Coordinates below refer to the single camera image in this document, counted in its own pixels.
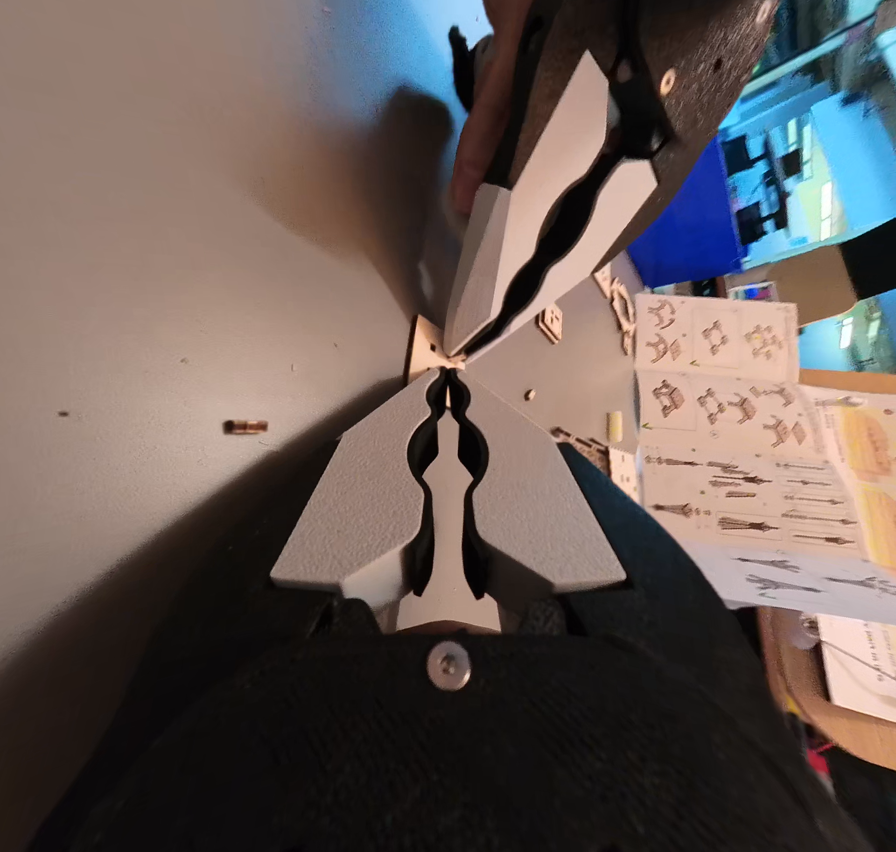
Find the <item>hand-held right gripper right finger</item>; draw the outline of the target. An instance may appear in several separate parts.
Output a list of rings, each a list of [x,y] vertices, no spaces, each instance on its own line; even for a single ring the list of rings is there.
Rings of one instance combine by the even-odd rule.
[[[548,433],[454,370],[448,415],[448,622],[498,634],[501,613],[625,582]]]

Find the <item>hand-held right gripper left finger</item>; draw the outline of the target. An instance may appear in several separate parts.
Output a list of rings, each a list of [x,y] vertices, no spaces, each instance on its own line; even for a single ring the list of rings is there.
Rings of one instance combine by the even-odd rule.
[[[448,374],[434,368],[337,442],[271,571],[278,589],[366,604],[386,632],[423,612],[449,534],[449,486],[435,473]]]

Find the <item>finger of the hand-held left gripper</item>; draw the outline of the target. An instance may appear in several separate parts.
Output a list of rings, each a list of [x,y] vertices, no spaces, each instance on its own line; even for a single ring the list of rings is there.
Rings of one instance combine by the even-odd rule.
[[[656,186],[650,160],[600,156],[562,196],[554,222],[507,286],[497,316],[465,342],[462,353],[478,356],[558,303],[609,254]]]
[[[468,351],[498,317],[511,281],[535,254],[545,219],[596,162],[608,116],[609,81],[585,51],[515,184],[483,183],[476,193],[443,331],[447,355]]]

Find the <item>small wooden puzzle piece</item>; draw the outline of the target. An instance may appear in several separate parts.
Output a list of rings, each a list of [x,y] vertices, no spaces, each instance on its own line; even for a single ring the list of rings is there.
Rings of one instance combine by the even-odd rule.
[[[411,322],[409,345],[405,362],[404,384],[409,386],[431,369],[466,368],[463,354],[447,355],[442,347],[443,330],[422,314]]]

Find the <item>person's left hand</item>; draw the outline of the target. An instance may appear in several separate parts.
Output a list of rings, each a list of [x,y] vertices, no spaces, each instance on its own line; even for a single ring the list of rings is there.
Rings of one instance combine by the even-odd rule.
[[[454,160],[450,185],[454,212],[467,218],[497,151],[510,113],[517,49],[533,0],[482,0],[492,30],[485,65]]]

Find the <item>blue plastic bin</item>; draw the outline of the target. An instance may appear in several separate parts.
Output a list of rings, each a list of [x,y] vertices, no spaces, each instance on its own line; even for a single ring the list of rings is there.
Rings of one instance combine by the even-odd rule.
[[[663,213],[627,247],[644,286],[741,271],[744,248],[731,209],[721,142],[714,138]]]

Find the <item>white folded instruction sheet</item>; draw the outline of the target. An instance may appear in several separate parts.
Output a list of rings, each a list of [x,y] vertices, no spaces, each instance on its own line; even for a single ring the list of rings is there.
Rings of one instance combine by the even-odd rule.
[[[864,619],[880,578],[801,388],[793,304],[635,298],[641,495],[731,606]]]

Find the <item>cardboard box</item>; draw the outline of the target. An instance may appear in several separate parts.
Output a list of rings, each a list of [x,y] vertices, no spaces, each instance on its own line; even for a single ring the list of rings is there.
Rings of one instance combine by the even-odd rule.
[[[725,296],[736,301],[793,304],[798,325],[839,318],[859,298],[839,245],[824,245],[782,261],[721,278]]]

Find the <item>large illustrated instruction booklet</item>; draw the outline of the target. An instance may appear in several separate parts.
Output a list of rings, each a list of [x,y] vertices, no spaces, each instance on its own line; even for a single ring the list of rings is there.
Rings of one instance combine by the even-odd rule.
[[[883,569],[880,578],[831,578],[829,582],[835,587],[875,591],[882,613],[872,615],[871,603],[864,602],[859,612],[865,618],[848,619],[894,625],[894,577],[895,571]],[[758,630],[771,694],[784,711],[801,717],[821,734],[830,748],[837,747],[860,760],[894,771],[895,722],[842,709],[828,698],[817,616],[758,608]]]

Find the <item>instruction booklet with yellow pictures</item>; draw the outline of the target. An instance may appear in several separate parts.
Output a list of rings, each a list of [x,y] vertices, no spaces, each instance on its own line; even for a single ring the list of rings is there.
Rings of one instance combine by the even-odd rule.
[[[824,450],[846,483],[863,558],[895,571],[895,376],[801,370]]]

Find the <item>white paper card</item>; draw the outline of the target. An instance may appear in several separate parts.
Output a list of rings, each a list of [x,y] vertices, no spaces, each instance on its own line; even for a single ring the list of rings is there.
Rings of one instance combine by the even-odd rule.
[[[832,704],[894,723],[894,625],[826,614],[818,615],[816,623]]]

